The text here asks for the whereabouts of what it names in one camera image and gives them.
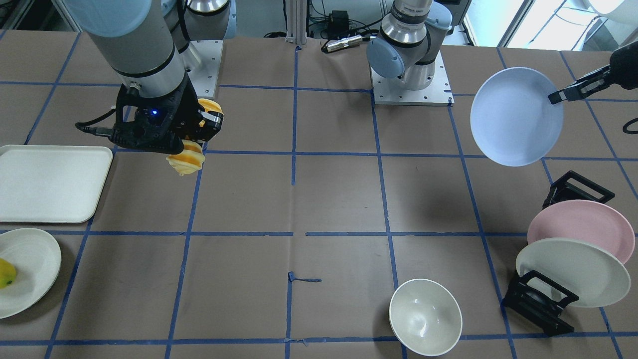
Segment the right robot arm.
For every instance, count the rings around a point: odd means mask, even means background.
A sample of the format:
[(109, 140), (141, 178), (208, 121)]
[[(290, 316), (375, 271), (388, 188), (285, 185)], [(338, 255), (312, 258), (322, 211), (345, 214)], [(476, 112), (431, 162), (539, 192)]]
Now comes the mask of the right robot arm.
[(221, 130), (192, 75), (206, 68), (196, 41), (232, 38), (232, 0), (67, 0), (75, 23), (121, 79), (114, 107), (75, 127), (121, 148), (176, 157), (203, 152)]

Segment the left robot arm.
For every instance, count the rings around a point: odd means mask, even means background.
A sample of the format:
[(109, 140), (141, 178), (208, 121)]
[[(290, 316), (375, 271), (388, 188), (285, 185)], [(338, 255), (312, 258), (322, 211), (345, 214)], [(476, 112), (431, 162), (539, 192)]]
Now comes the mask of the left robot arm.
[[(366, 50), (377, 104), (452, 105), (453, 94), (440, 49), (453, 16), (432, 0), (395, 0)], [(567, 88), (542, 91), (551, 104), (577, 101), (617, 84), (637, 88), (637, 43), (613, 52), (608, 66)]]

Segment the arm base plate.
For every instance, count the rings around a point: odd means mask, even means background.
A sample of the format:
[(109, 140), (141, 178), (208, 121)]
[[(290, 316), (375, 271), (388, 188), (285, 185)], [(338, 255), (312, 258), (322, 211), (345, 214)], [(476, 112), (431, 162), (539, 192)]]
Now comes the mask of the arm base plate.
[(216, 98), (224, 41), (192, 41), (180, 54), (185, 70), (199, 98)]
[(449, 106), (454, 103), (441, 52), (428, 64), (406, 66), (403, 73), (383, 77), (370, 68), (374, 100), (380, 105)]

